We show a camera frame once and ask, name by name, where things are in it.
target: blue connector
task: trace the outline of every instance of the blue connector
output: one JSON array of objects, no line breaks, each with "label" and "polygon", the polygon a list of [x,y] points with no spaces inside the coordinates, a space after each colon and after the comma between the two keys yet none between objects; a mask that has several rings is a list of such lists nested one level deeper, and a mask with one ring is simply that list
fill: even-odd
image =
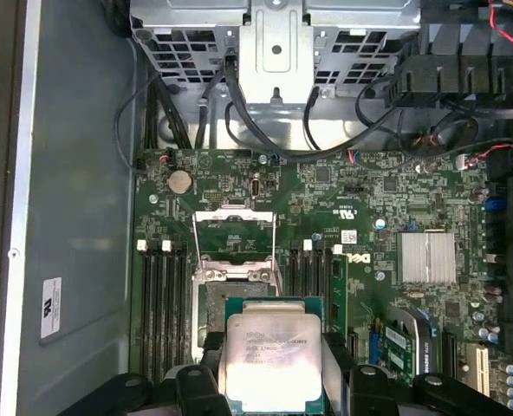
[{"label": "blue connector", "polygon": [[507,199],[492,198],[484,202],[486,211],[503,211],[507,208]]}]

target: motherboard mounting screw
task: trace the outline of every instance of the motherboard mounting screw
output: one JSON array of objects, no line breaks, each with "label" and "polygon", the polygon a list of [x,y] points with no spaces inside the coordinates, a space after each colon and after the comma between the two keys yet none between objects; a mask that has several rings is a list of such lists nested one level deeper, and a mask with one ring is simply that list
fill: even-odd
[{"label": "motherboard mounting screw", "polygon": [[426,378],[426,383],[432,385],[432,386],[441,386],[442,384],[444,384],[441,379],[439,377],[436,377],[435,375],[427,375]]},{"label": "motherboard mounting screw", "polygon": [[363,367],[360,369],[360,372],[364,375],[376,375],[376,369],[372,367]]}]

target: heatsink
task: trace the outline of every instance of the heatsink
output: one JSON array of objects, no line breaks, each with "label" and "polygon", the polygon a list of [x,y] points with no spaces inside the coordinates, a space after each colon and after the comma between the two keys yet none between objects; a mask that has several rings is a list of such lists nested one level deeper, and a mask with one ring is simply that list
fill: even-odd
[{"label": "heatsink", "polygon": [[398,235],[402,283],[457,282],[455,236],[450,232],[403,232]]}]

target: metal side panel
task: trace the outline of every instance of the metal side panel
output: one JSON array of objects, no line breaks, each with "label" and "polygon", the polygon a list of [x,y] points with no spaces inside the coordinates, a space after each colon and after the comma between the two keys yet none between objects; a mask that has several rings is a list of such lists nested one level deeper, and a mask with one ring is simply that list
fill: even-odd
[{"label": "metal side panel", "polygon": [[133,183],[112,131],[140,71],[93,0],[29,0],[24,49],[0,414],[43,416],[127,371]]}]

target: capacitor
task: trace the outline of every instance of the capacitor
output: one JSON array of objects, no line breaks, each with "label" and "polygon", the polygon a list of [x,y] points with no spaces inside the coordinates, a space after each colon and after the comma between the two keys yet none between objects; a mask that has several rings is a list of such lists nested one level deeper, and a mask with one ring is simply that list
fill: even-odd
[{"label": "capacitor", "polygon": [[510,399],[513,399],[513,387],[509,387],[506,384],[499,386],[499,391]]},{"label": "capacitor", "polygon": [[513,399],[509,400],[507,402],[507,407],[510,409],[510,410],[513,410]]},{"label": "capacitor", "polygon": [[476,322],[481,322],[485,319],[485,315],[482,312],[474,312],[472,314],[472,319]]},{"label": "capacitor", "polygon": [[386,228],[386,220],[384,218],[378,218],[376,221],[374,221],[374,228],[376,230],[383,230]]},{"label": "capacitor", "polygon": [[486,340],[488,338],[488,334],[490,333],[490,331],[488,331],[486,328],[481,327],[479,325],[474,327],[472,329],[472,332],[474,332],[474,335],[479,336],[483,340]]},{"label": "capacitor", "polygon": [[500,374],[499,381],[506,386],[513,387],[513,375]]},{"label": "capacitor", "polygon": [[493,322],[484,322],[484,328],[498,335],[501,332],[501,327]]},{"label": "capacitor", "polygon": [[491,342],[492,344],[497,344],[499,342],[499,335],[497,335],[493,332],[490,332],[488,334],[488,341]]},{"label": "capacitor", "polygon": [[468,202],[471,204],[481,204],[486,200],[486,194],[483,192],[483,189],[476,188],[468,197]]},{"label": "capacitor", "polygon": [[499,363],[499,369],[501,371],[504,371],[508,375],[513,375],[513,364],[509,364],[508,362],[500,362]]},{"label": "capacitor", "polygon": [[503,302],[503,297],[501,295],[491,295],[491,294],[485,294],[484,299],[486,302],[493,302],[493,303],[501,303]]},{"label": "capacitor", "polygon": [[501,295],[503,293],[501,288],[499,288],[497,286],[494,286],[493,284],[486,284],[486,285],[484,285],[484,292],[485,293],[490,293],[492,295]]}]

